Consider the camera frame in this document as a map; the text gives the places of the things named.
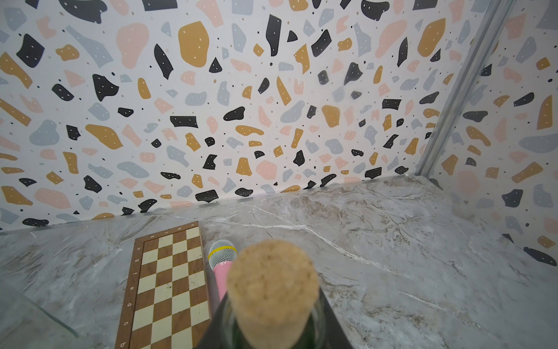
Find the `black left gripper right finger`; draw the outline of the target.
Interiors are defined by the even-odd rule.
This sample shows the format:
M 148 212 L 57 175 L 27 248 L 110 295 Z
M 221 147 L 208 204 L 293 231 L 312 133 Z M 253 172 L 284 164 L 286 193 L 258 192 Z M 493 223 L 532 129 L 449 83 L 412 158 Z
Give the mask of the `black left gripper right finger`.
M 328 302 L 324 291 L 320 290 L 320 302 L 325 316 L 325 339 L 323 348 L 326 349 L 353 349 L 340 322 Z

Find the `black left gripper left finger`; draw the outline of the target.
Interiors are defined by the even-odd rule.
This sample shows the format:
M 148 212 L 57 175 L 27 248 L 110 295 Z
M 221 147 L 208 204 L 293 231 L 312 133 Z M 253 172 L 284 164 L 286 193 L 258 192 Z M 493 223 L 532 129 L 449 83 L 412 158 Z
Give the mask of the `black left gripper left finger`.
M 195 349 L 226 349 L 225 342 L 225 310 L 228 306 L 227 300 L 222 300 L 215 315 L 204 333 L 201 341 Z

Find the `clear glass bottle with cork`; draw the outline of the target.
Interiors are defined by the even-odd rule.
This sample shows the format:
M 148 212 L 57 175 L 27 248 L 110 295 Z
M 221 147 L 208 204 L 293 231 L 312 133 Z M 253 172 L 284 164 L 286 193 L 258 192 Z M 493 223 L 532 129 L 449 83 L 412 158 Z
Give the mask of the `clear glass bottle with cork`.
M 318 273 L 288 241 L 266 240 L 240 252 L 226 277 L 226 348 L 322 348 L 326 318 Z

